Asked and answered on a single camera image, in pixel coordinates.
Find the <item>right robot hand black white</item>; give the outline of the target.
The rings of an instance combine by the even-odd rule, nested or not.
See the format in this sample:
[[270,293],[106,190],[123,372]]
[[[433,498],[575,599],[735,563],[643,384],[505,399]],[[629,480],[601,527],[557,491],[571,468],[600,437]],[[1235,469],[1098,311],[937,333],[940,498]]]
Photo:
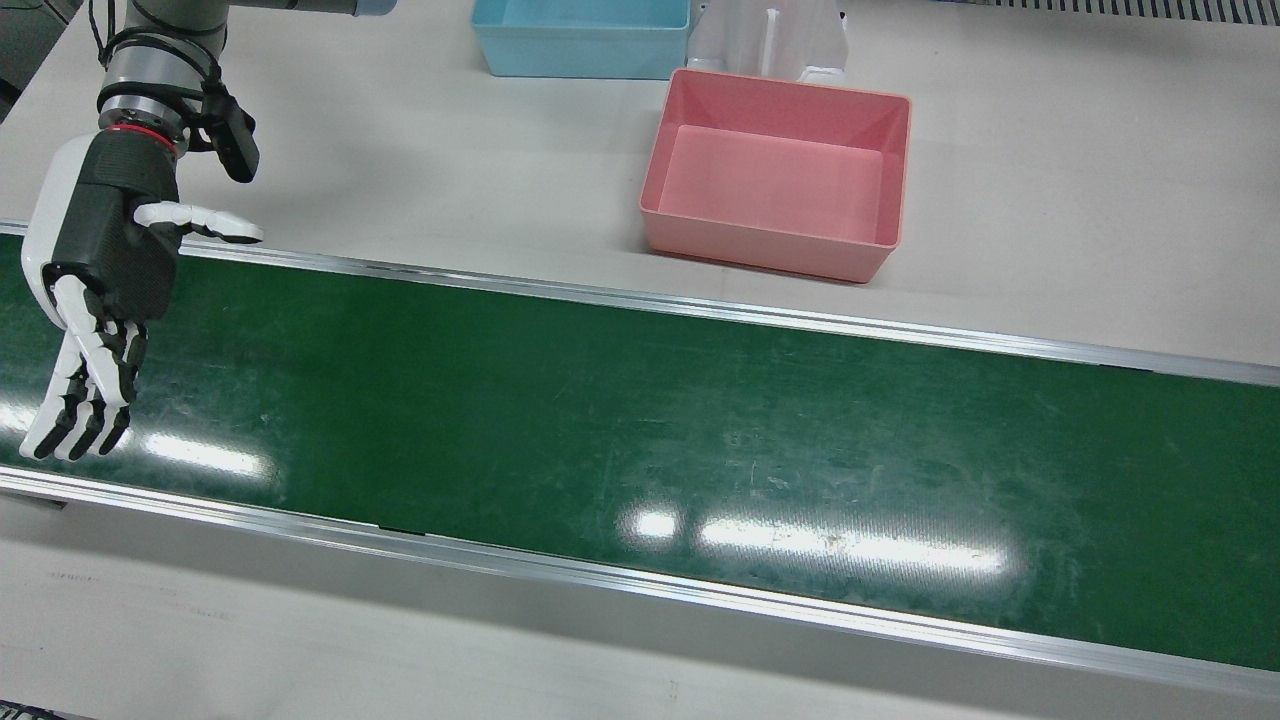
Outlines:
[[169,307],[182,240],[257,243],[229,211],[183,204],[177,150],[159,133],[113,126],[54,155],[20,246],[29,291],[63,333],[24,457],[105,455],[131,424],[150,322]]

